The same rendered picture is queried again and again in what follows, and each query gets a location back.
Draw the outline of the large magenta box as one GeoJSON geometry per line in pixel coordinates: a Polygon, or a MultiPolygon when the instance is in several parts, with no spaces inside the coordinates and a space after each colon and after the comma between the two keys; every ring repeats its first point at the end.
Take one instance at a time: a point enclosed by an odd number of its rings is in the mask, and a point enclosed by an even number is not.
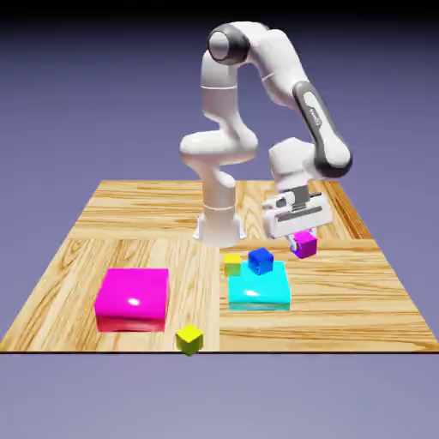
{"type": "Polygon", "coordinates": [[[167,268],[110,268],[94,302],[100,332],[162,332],[169,301],[167,268]]]}

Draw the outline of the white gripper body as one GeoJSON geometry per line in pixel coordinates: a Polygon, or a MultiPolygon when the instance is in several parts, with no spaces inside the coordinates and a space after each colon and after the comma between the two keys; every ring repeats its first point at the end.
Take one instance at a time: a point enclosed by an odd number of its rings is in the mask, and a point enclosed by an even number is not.
{"type": "Polygon", "coordinates": [[[333,211],[327,201],[309,201],[305,207],[278,207],[263,214],[263,228],[268,238],[290,236],[333,221],[333,211]]]}

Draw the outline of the small blue cube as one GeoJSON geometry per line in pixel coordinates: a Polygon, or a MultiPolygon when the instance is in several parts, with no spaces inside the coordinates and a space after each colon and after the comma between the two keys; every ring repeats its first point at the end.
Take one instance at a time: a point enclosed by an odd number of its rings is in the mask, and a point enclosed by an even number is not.
{"type": "Polygon", "coordinates": [[[248,253],[249,269],[256,275],[263,275],[273,270],[274,256],[266,248],[259,248],[248,253]]]}

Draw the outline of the large cyan box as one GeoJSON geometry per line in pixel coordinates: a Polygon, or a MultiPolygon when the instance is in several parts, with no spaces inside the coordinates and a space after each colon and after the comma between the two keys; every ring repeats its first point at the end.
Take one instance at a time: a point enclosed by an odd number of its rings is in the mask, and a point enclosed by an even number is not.
{"type": "Polygon", "coordinates": [[[289,310],[291,289],[284,262],[274,262],[271,272],[257,275],[242,262],[239,276],[228,278],[229,310],[289,310]]]}

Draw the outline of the small magenta cube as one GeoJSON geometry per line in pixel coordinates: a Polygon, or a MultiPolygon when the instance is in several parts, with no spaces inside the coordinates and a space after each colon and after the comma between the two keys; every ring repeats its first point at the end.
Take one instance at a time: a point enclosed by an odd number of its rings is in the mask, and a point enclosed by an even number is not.
{"type": "Polygon", "coordinates": [[[302,231],[294,234],[298,249],[296,253],[293,253],[300,259],[311,257],[317,252],[317,238],[310,231],[302,231]]]}

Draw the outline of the small yellow cube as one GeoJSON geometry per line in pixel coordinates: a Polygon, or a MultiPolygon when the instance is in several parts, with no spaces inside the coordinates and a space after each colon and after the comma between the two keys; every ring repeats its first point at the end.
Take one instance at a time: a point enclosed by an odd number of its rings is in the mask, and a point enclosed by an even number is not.
{"type": "Polygon", "coordinates": [[[192,324],[176,332],[177,348],[187,356],[198,353],[203,348],[203,343],[203,332],[192,324]]]}
{"type": "Polygon", "coordinates": [[[225,254],[224,263],[227,277],[235,277],[240,275],[242,260],[239,254],[225,254]]]}

